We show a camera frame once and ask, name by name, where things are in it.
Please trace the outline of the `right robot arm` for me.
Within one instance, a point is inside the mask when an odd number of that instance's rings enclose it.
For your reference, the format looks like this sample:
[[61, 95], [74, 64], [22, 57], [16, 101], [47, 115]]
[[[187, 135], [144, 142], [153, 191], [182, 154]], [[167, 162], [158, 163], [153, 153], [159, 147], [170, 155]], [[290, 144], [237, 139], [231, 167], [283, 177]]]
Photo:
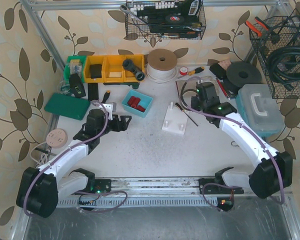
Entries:
[[252, 172], [230, 168], [221, 174], [227, 187], [249, 188], [261, 199], [277, 192], [283, 194], [293, 180], [293, 158], [279, 152], [259, 137], [229, 102], [220, 102], [211, 82], [196, 85], [191, 110], [203, 114], [209, 123], [228, 134], [248, 156]]

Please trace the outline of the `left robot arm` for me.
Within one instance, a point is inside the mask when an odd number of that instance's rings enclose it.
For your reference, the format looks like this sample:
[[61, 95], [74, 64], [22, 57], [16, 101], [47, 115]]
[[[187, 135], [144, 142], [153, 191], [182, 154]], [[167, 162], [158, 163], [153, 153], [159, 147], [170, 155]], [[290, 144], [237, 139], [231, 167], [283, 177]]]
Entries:
[[71, 170], [99, 145], [100, 138], [109, 132], [123, 132], [132, 120], [130, 115], [114, 114], [109, 119], [103, 109], [89, 111], [86, 122], [63, 151], [47, 163], [28, 167], [22, 175], [16, 205], [32, 217], [47, 218], [56, 209], [58, 202], [72, 194], [107, 196], [107, 191], [98, 190], [95, 174], [82, 168]]

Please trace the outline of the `large red spring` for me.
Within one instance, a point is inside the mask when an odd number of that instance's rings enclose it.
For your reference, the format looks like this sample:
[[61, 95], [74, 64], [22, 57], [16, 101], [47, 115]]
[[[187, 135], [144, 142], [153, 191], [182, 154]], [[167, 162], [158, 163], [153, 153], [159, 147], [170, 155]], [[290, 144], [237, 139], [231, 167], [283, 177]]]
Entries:
[[136, 96], [131, 96], [129, 98], [129, 100], [127, 101], [127, 105], [131, 108], [136, 108], [139, 104], [139, 102], [141, 101], [141, 99], [139, 97]]

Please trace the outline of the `black yellow file tool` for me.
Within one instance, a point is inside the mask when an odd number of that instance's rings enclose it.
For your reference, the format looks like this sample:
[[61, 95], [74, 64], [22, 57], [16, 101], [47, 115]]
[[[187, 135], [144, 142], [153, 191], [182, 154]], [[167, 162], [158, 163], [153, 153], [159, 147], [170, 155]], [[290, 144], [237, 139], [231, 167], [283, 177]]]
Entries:
[[188, 113], [186, 113], [186, 110], [185, 109], [183, 109], [182, 108], [182, 106], [178, 103], [178, 102], [176, 102], [175, 103], [175, 106], [177, 107], [177, 108], [179, 108], [193, 123], [194, 123], [194, 125], [195, 126], [199, 126], [191, 117], [190, 117], [190, 115], [188, 114]]

